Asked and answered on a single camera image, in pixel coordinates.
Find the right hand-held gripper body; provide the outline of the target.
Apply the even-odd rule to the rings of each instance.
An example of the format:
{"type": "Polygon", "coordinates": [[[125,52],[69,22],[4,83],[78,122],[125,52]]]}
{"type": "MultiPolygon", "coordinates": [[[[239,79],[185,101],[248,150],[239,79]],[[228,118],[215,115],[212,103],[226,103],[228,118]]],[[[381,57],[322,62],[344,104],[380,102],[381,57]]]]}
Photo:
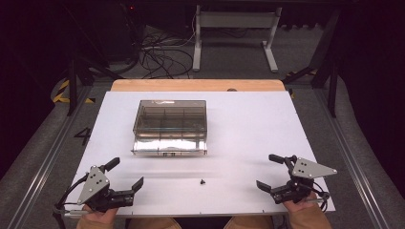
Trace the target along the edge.
{"type": "Polygon", "coordinates": [[[318,198],[310,199],[309,202],[326,203],[330,194],[322,188],[314,188],[315,179],[318,177],[327,177],[336,175],[337,170],[318,164],[302,157],[290,156],[284,157],[288,167],[290,180],[281,187],[272,188],[271,196],[276,204],[292,200],[294,203],[307,198],[312,192],[318,195],[318,198]]]}

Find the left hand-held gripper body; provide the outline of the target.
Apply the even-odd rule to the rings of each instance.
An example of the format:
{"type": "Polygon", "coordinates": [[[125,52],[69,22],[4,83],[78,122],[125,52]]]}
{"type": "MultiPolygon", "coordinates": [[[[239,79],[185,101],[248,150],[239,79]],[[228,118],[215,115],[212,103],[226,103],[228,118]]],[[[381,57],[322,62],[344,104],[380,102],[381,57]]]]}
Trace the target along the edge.
{"type": "Polygon", "coordinates": [[[77,200],[78,205],[86,204],[96,212],[133,205],[134,190],[114,191],[110,188],[110,179],[105,172],[111,169],[106,165],[91,167],[77,200]]]}

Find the person's left hand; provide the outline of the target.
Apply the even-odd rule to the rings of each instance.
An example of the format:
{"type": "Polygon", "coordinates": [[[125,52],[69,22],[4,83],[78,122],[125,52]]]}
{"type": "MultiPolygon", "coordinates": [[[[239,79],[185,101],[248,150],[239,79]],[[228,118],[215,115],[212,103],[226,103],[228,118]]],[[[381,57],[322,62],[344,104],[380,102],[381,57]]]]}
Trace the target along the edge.
{"type": "Polygon", "coordinates": [[[87,211],[87,214],[83,216],[84,219],[98,222],[102,224],[113,224],[117,215],[118,208],[109,209],[105,213],[92,212],[88,205],[83,206],[83,210],[87,211]]]}

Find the person's right hand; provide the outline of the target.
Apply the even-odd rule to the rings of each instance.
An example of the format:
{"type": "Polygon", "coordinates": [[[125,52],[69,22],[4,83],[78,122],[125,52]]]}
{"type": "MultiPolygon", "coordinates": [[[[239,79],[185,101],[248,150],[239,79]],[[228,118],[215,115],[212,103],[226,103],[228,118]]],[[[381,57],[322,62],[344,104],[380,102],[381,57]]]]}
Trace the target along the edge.
{"type": "Polygon", "coordinates": [[[314,206],[313,202],[308,202],[306,200],[301,200],[300,202],[294,203],[293,201],[285,201],[283,205],[287,208],[290,213],[295,213],[314,206]]]}

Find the person's right leg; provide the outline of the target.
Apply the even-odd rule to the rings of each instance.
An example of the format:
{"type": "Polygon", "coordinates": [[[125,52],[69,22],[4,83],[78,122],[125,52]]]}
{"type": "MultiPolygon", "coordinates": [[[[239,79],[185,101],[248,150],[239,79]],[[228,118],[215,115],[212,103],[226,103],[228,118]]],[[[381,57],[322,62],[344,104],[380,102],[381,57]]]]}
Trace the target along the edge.
{"type": "Polygon", "coordinates": [[[236,216],[232,217],[224,229],[273,229],[271,217],[236,216]]]}

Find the person's leg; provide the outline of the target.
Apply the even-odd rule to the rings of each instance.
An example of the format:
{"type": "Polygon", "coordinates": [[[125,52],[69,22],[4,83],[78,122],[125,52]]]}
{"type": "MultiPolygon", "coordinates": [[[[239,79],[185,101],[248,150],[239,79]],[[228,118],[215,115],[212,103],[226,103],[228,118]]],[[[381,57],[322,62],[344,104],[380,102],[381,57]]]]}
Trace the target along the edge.
{"type": "Polygon", "coordinates": [[[131,219],[128,229],[181,229],[172,218],[131,219]]]}
{"type": "Polygon", "coordinates": [[[271,217],[236,216],[232,217],[224,229],[273,229],[271,217]]]}

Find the person's left leg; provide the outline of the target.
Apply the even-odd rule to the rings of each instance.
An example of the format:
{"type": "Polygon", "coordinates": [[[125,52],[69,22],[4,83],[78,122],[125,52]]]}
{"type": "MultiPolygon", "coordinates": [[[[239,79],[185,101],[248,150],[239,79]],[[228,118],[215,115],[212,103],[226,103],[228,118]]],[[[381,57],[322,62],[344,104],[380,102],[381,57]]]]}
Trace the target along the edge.
{"type": "Polygon", "coordinates": [[[128,229],[181,229],[172,218],[131,219],[128,229]]]}

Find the clear plastic compartment box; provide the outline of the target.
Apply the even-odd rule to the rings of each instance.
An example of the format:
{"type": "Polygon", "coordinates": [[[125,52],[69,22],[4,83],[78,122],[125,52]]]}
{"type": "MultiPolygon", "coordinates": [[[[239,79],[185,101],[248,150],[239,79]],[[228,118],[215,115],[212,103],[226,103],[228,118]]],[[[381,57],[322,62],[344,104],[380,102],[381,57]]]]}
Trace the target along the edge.
{"type": "Polygon", "coordinates": [[[134,155],[206,155],[206,101],[141,100],[133,133],[134,155]]]}

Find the black yellow hazard tape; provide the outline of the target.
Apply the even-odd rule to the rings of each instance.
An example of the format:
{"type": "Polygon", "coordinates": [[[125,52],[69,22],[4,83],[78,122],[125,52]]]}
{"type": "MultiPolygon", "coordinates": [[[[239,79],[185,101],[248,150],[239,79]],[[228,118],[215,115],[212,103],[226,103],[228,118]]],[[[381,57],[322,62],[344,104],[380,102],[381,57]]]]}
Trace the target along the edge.
{"type": "MultiPolygon", "coordinates": [[[[65,79],[65,80],[63,81],[63,83],[60,85],[60,87],[59,87],[59,89],[58,89],[58,91],[57,91],[55,97],[53,98],[53,103],[58,103],[58,102],[61,102],[61,103],[70,103],[70,98],[68,98],[68,97],[63,97],[63,94],[64,94],[64,92],[66,91],[66,89],[68,88],[69,83],[70,83],[70,80],[69,80],[69,79],[65,79]]],[[[96,103],[96,99],[95,99],[95,98],[88,97],[88,98],[85,99],[85,103],[89,103],[89,104],[90,104],[90,103],[96,103]]]]}

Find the black metal stand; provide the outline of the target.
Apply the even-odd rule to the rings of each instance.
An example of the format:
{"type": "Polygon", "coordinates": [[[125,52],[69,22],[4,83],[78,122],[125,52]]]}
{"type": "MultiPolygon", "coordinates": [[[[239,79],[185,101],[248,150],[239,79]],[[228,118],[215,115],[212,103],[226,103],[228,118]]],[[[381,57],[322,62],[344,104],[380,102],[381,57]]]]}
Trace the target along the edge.
{"type": "Polygon", "coordinates": [[[310,85],[314,89],[322,88],[326,82],[329,82],[329,93],[327,107],[332,117],[335,114],[335,101],[337,91],[337,76],[338,64],[333,51],[331,50],[331,42],[334,36],[334,31],[339,20],[341,10],[334,10],[320,41],[315,49],[315,52],[309,62],[309,65],[297,73],[291,73],[282,82],[287,85],[298,78],[316,70],[314,78],[310,81],[310,85]]]}
{"type": "Polygon", "coordinates": [[[61,34],[69,60],[70,108],[68,115],[72,115],[78,104],[77,79],[80,79],[85,86],[92,86],[94,83],[90,68],[96,69],[102,75],[114,80],[122,79],[122,76],[107,68],[107,60],[101,50],[100,42],[96,38],[87,5],[74,0],[61,0],[60,6],[65,13],[61,34]]]}

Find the white metal stand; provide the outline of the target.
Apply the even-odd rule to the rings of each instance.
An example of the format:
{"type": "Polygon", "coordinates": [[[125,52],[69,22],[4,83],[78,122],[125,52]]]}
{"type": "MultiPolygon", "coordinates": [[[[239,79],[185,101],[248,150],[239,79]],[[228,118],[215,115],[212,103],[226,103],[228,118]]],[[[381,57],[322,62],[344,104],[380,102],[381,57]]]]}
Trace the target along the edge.
{"type": "Polygon", "coordinates": [[[202,28],[242,28],[242,29],[270,29],[267,40],[262,42],[267,63],[273,73],[278,72],[278,66],[272,52],[272,43],[282,15],[282,8],[271,12],[236,12],[236,11],[203,11],[196,7],[193,22],[195,37],[192,70],[198,72],[202,58],[202,28]]]}

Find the aluminium floor rail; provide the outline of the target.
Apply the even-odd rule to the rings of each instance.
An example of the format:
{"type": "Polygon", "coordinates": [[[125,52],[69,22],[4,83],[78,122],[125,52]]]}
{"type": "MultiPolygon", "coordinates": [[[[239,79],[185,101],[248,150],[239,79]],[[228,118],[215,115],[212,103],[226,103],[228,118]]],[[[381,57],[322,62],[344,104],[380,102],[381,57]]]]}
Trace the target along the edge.
{"type": "Polygon", "coordinates": [[[373,194],[371,185],[366,178],[364,171],[355,157],[352,155],[352,149],[349,146],[347,139],[345,138],[341,126],[338,120],[330,114],[328,108],[327,99],[325,95],[318,89],[314,90],[314,94],[318,100],[318,103],[322,107],[327,119],[331,125],[335,137],[337,138],[338,145],[340,147],[341,155],[345,161],[345,164],[351,174],[352,180],[356,187],[356,190],[365,206],[367,213],[372,220],[375,229],[391,229],[388,221],[384,217],[376,199],[373,194]]]}
{"type": "Polygon", "coordinates": [[[61,148],[65,142],[66,135],[72,128],[78,111],[82,107],[86,97],[89,95],[92,87],[84,86],[78,93],[76,108],[72,111],[70,115],[66,115],[63,119],[61,127],[59,128],[56,138],[53,141],[53,145],[47,152],[44,161],[39,167],[38,171],[34,174],[32,183],[26,192],[25,196],[20,201],[20,204],[15,211],[11,222],[8,224],[7,229],[21,229],[24,225],[27,216],[32,210],[37,198],[39,197],[51,170],[60,154],[61,148]]]}

